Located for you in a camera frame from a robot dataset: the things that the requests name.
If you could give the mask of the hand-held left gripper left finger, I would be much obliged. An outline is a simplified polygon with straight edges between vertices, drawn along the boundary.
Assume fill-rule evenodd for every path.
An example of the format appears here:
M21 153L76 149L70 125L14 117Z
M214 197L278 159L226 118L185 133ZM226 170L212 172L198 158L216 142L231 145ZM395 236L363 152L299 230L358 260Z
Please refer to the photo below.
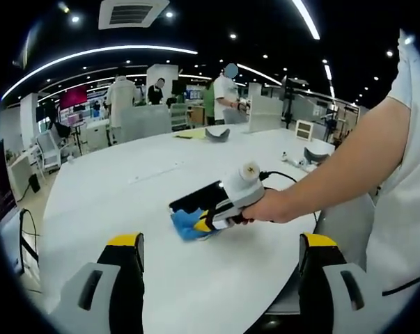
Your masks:
M144 235L108 241L61 289L51 321L60 333L143 333Z

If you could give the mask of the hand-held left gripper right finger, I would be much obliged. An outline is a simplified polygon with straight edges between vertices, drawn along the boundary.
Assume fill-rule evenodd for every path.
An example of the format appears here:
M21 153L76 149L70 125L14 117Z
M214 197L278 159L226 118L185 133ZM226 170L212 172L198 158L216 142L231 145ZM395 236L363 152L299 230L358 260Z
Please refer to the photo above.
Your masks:
M300 235L300 316L304 333L380 333L382 292L337 243L321 234Z

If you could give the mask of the person's right hand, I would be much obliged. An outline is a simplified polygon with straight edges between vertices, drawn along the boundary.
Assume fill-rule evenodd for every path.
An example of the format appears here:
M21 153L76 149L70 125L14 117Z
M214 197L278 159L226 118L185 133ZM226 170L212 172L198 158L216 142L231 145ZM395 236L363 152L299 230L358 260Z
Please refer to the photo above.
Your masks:
M266 189L264 196L242 210L240 224L254 221L287 223L297 216L294 200L287 190Z

